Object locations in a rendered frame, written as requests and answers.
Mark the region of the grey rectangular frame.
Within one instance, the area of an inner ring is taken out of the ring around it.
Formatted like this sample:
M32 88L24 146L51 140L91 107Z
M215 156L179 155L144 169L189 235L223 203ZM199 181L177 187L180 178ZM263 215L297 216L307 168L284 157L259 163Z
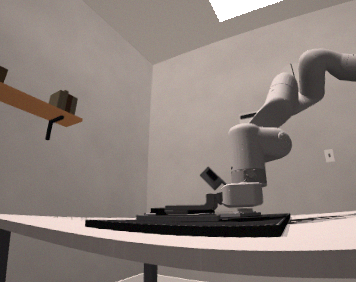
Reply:
M229 214L220 214L220 217L248 217L261 215L261 212L252 211L252 213L242 213L242 212L233 212Z

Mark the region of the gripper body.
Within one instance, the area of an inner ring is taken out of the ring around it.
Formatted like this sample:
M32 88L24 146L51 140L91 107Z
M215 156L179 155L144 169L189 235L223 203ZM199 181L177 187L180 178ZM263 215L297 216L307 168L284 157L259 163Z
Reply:
M222 204L225 206L251 207L263 204L262 187L267 183L247 183L227 184L221 189Z

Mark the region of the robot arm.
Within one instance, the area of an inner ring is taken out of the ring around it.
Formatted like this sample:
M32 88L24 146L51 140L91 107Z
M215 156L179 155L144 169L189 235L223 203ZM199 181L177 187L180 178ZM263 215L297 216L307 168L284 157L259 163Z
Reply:
M265 163L285 157L292 148L290 136L279 127L323 99L325 71L339 80L356 82L356 54L327 49L304 52L298 65L299 92L293 75L277 75L265 104L250 120L252 124L239 124L230 129L232 184L267 183Z

